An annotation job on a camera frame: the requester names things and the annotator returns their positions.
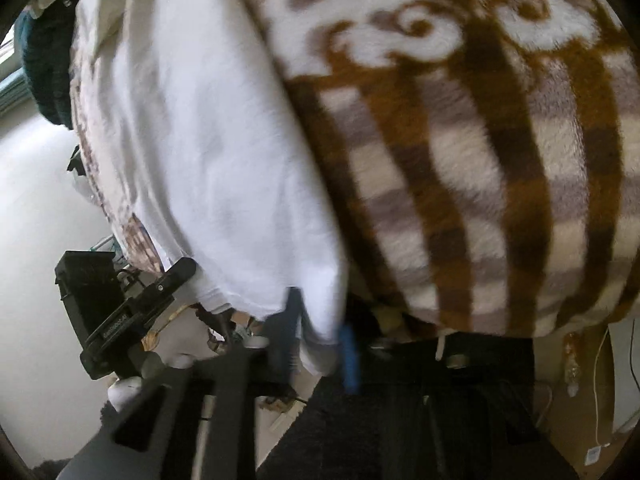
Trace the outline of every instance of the blanket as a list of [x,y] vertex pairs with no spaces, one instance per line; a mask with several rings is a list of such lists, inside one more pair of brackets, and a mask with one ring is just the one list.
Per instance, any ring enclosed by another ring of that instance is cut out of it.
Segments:
[[507,336],[640,290],[639,55],[604,0],[245,0],[380,304]]

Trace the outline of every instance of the black fabric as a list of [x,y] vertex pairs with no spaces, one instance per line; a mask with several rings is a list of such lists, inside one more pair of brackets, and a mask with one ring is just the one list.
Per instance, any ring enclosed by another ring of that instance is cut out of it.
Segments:
[[257,471],[257,480],[379,480],[380,399],[347,396],[320,379],[308,406]]
[[113,404],[111,404],[107,400],[107,402],[104,403],[104,406],[100,410],[100,424],[104,425],[107,422],[111,422],[112,420],[115,420],[117,416],[118,412],[113,407]]
[[36,20],[24,11],[16,21],[22,66],[38,111],[53,124],[72,129],[69,97],[70,50],[76,6],[56,0]]
[[69,460],[47,460],[35,467],[33,474],[38,480],[56,480]]

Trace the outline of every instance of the wooden surface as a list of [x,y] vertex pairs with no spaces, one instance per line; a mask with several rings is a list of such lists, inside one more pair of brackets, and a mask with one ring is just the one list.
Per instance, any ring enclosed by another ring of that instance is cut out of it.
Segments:
[[551,443],[569,461],[581,479],[600,478],[613,459],[622,449],[628,435],[613,437],[611,434],[614,409],[614,368],[609,337],[604,343],[596,374],[596,390],[600,413],[601,444],[610,443],[602,449],[600,460],[585,466],[587,450],[596,446],[595,441],[595,404],[593,398],[593,364],[598,346],[606,327],[591,327],[584,331],[581,339],[578,360],[582,367],[580,390],[571,398],[566,392],[562,378],[554,387],[554,401],[542,430]]

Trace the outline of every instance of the hanging clothes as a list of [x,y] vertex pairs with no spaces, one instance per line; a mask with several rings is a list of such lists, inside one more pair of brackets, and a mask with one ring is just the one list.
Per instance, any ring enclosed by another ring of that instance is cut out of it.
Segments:
[[27,85],[38,111],[70,130],[69,65],[78,0],[31,0],[14,35]]
[[127,256],[199,264],[182,301],[263,319],[303,291],[326,371],[346,263],[300,127],[241,0],[80,0],[71,94],[92,186]]

